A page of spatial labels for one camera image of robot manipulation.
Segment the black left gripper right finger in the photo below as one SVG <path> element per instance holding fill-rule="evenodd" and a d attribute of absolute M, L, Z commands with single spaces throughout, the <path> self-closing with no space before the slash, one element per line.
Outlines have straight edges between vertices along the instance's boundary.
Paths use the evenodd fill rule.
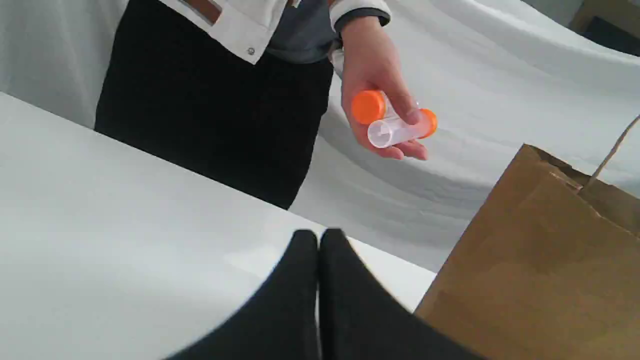
<path fill-rule="evenodd" d="M 382 287 L 339 228 L 318 250 L 318 328 L 324 360 L 477 360 Z"/>

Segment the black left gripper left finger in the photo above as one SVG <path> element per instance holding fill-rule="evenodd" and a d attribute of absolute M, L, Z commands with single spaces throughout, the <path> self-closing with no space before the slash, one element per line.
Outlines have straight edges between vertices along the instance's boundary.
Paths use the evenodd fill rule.
<path fill-rule="evenodd" d="M 318 360 L 318 240 L 293 233 L 278 264 L 225 322 L 172 360 Z"/>

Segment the person's hand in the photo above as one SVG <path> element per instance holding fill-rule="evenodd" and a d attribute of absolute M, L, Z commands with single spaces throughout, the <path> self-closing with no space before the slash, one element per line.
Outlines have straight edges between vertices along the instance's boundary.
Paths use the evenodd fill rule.
<path fill-rule="evenodd" d="M 351 105 L 362 91 L 382 91 L 394 110 L 409 125 L 423 120 L 418 103 L 403 79 L 397 50 L 389 35 L 374 16 L 349 21 L 340 33 L 343 41 L 342 108 L 356 141 L 366 150 L 383 158 L 404 157 L 425 161 L 428 152 L 416 140 L 388 148 L 375 148 L 368 140 L 368 127 L 355 120 Z"/>

